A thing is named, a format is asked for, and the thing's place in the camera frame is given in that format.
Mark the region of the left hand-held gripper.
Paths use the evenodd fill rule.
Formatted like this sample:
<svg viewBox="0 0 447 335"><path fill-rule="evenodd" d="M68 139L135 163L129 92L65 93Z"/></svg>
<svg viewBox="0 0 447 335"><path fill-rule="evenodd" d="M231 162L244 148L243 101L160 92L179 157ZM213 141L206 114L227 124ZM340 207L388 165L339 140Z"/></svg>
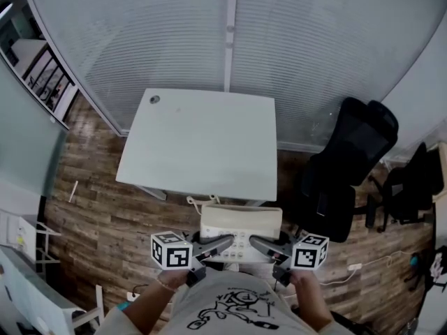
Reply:
<svg viewBox="0 0 447 335"><path fill-rule="evenodd" d="M232 234L224 234L202 241L200 246L174 232L160 232L151 235L151 257L164 271L188 270L186 284L192 287L206 276L206 267L201 260L221 254L233 242Z"/></svg>

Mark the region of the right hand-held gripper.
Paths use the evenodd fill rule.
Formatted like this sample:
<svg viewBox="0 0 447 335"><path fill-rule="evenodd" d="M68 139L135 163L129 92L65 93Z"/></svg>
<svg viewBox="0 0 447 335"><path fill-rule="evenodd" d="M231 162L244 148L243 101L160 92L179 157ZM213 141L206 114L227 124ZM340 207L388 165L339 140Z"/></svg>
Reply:
<svg viewBox="0 0 447 335"><path fill-rule="evenodd" d="M292 237L288 243L281 246L278 240L252 235L249 243L263 255L274 258L273 278L287 287L292 271L314 271L325 262L329 238L307 234L298 239Z"/></svg>

